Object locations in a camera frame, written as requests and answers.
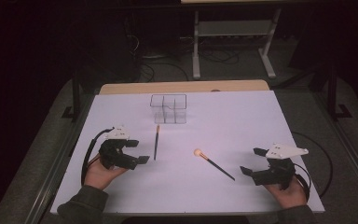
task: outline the table surface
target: table surface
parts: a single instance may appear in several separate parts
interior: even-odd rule
[[[218,81],[195,85],[204,84],[209,84],[212,89],[219,86]],[[108,85],[102,92],[108,93],[116,85]],[[137,90],[131,86],[139,87],[138,84],[127,85],[126,89]],[[164,86],[163,83],[150,86],[155,88],[156,85]],[[190,88],[178,93],[186,94],[186,124],[160,126],[155,161],[157,125],[149,107],[153,93],[135,91],[96,96],[51,212],[55,214],[57,207],[80,189],[81,164],[90,140],[112,125],[124,125],[131,133],[131,139],[140,141],[138,147],[124,148],[124,153],[134,157],[150,156],[151,159],[115,179],[105,190],[110,195],[105,213],[123,216],[245,215],[278,210],[279,205],[272,196],[263,187],[255,186],[252,178],[243,175],[240,169],[240,166],[255,171],[268,169],[266,158],[256,156],[254,147],[269,148],[273,143],[295,146],[274,92],[247,91],[244,86],[242,91],[193,92]],[[102,142],[100,137],[91,157]],[[195,157],[195,148],[202,149],[236,180],[231,180],[204,159]],[[292,160],[305,167],[300,157]],[[299,169],[297,172],[306,176]],[[324,210],[314,187],[311,188],[309,206],[315,212]]]
[[[265,80],[225,80],[106,84],[100,94],[205,92],[205,91],[268,91]]]

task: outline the dark background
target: dark background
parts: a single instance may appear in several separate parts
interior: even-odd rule
[[[136,12],[129,20],[128,13],[117,11],[67,10],[87,8],[80,2],[0,1],[0,201],[75,71],[89,92],[106,82],[132,82],[139,61],[129,54],[126,29],[147,45],[170,43],[170,48],[179,36],[192,34],[191,11]],[[337,2],[287,7],[275,37],[300,40],[293,67],[307,68],[327,58],[358,95],[358,1]],[[206,16],[227,14],[220,10]]]

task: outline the white plastic part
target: white plastic part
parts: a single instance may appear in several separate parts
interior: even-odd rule
[[[274,69],[272,68],[271,62],[269,61],[269,56],[267,54],[263,54],[263,49],[259,49],[258,53],[260,54],[261,61],[264,64],[268,77],[271,79],[277,77]]]
[[[195,80],[199,80],[201,78],[199,55],[195,53],[193,53],[193,78]]]
[[[282,144],[273,144],[266,154],[269,159],[283,160],[294,156],[308,154],[306,148],[290,147]]]
[[[130,134],[123,126],[119,126],[105,136],[105,139],[130,139]]]

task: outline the person's arm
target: person's arm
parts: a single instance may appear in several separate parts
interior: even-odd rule
[[[274,196],[282,208],[278,212],[280,224],[318,223],[314,214],[307,206],[303,187],[295,176],[293,176],[287,189],[280,189],[278,185],[266,185],[264,187]]]
[[[108,194],[103,190],[127,169],[105,169],[97,156],[91,161],[84,186],[77,195],[58,207],[62,224],[102,224]]]

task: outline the finger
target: finger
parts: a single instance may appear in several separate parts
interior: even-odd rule
[[[89,163],[87,164],[87,166],[92,165],[95,161],[97,161],[98,159],[100,159],[100,153],[98,153],[97,155],[95,155],[94,158],[92,158],[92,160],[89,161]]]
[[[125,168],[119,167],[118,169],[115,169],[115,170],[110,171],[110,172],[111,172],[111,174],[112,174],[112,177],[113,177],[113,178],[116,178],[116,177],[118,177],[119,175],[122,175],[122,174],[126,173],[128,170],[129,170],[129,169],[125,169]]]
[[[298,179],[297,179],[297,177],[295,175],[293,175],[292,180],[290,181],[289,188],[290,189],[303,188],[303,186],[301,185],[300,181],[298,181]]]
[[[264,185],[264,187],[272,194],[278,195],[280,190],[276,185]]]

